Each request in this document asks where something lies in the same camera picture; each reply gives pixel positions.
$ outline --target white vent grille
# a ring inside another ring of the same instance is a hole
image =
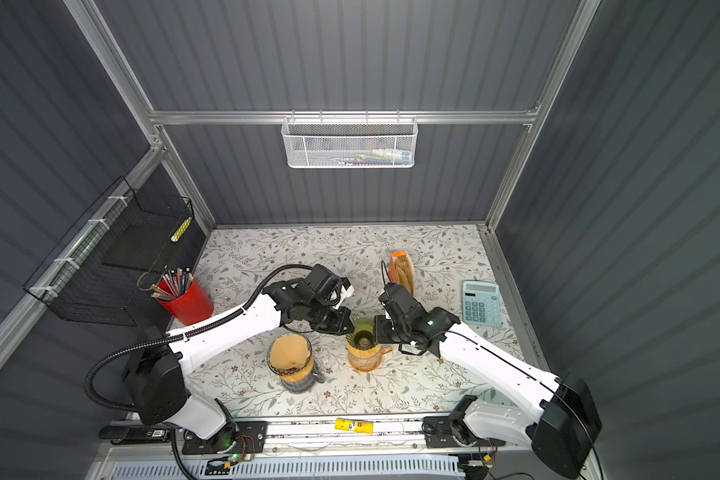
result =
[[[358,475],[408,475],[410,478],[464,478],[458,459],[446,455],[409,454],[391,456],[255,458],[235,466],[227,475],[205,475],[208,460],[184,460],[198,478],[339,478]],[[118,462],[111,480],[183,480],[172,460]]]
[[[293,168],[410,168],[418,125],[413,122],[308,124],[286,118],[282,140]]]

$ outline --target floral tablecloth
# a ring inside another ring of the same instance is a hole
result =
[[[354,285],[355,294],[343,304],[352,316],[373,315],[382,312],[380,260],[389,262],[390,254],[399,250],[413,259],[414,294],[427,310],[440,306],[460,316],[462,281],[494,281],[475,225],[214,230],[196,278],[211,296],[215,312],[222,312],[244,302],[276,266],[323,264]],[[290,270],[282,278],[298,274],[304,273]],[[501,327],[470,327],[522,359],[503,301],[501,312]],[[291,327],[308,328],[304,322]],[[195,370],[192,384],[238,417],[447,411],[465,394],[509,404],[475,375],[431,353],[416,357],[395,350],[373,372],[357,372],[347,364],[343,336],[314,332],[306,336],[326,382],[293,394],[266,364],[269,345],[285,332],[278,328],[263,333],[214,357]]]

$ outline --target calculator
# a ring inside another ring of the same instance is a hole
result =
[[[482,326],[501,326],[499,285],[467,280],[461,287],[461,318]]]

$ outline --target red pencil cup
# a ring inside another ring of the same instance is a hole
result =
[[[163,290],[168,290],[168,285],[164,281],[161,281],[158,286]],[[213,302],[202,290],[197,280],[192,282],[186,293],[171,302],[155,300],[186,326],[211,318],[213,315]]]

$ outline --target gray corrugated wall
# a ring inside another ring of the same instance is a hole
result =
[[[98,5],[158,110],[522,110],[576,1]],[[168,131],[219,224],[271,224],[482,220],[520,127],[422,126],[413,168],[362,172],[288,168],[278,128]]]
[[[58,2],[0,2],[0,321],[148,144]]]
[[[295,169],[280,127],[167,131],[219,224],[484,220],[520,125],[423,125],[416,165]]]
[[[148,144],[62,2],[0,2],[0,321],[21,284]],[[119,412],[83,394],[131,329],[44,315],[0,370],[0,479],[82,478]],[[119,372],[100,379],[124,400]]]
[[[720,1],[601,5],[498,235],[609,478],[720,478]]]

